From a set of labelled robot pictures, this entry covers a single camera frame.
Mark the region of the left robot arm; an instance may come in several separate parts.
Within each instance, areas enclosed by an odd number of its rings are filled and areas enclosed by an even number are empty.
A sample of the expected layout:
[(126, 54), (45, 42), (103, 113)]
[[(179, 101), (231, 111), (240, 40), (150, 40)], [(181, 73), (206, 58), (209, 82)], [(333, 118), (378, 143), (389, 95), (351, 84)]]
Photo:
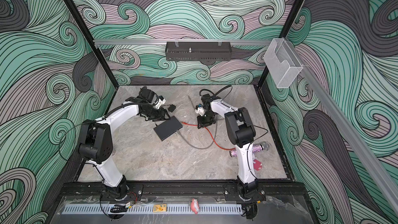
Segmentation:
[(78, 153), (92, 165), (102, 178), (107, 192), (115, 199), (123, 199), (129, 188), (125, 176), (118, 170), (112, 153), (113, 133), (133, 117), (144, 117), (147, 121), (169, 120), (163, 107), (166, 99), (148, 89), (140, 88), (138, 96), (130, 97), (120, 106), (110, 110), (96, 120), (85, 120), (78, 137)]

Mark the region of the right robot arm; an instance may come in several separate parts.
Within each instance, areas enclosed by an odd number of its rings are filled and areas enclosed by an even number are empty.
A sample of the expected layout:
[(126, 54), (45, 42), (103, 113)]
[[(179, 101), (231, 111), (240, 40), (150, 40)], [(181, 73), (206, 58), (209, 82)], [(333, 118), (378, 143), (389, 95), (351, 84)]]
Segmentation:
[(249, 111), (244, 107), (232, 106), (222, 98), (210, 94), (201, 96), (201, 101), (201, 104), (195, 107), (195, 112), (198, 114), (198, 128), (216, 123), (217, 115), (225, 120), (228, 138), (237, 152), (237, 190), (242, 199), (249, 200), (258, 190), (252, 151), (256, 131)]

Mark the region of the black network switch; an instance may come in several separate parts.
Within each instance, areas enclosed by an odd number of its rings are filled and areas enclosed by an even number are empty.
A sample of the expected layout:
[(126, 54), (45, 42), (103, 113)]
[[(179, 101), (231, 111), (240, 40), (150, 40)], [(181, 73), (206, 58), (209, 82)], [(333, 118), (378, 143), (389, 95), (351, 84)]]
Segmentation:
[(175, 117), (165, 120), (163, 123), (155, 127), (153, 130), (161, 141), (176, 133), (182, 128), (182, 123)]

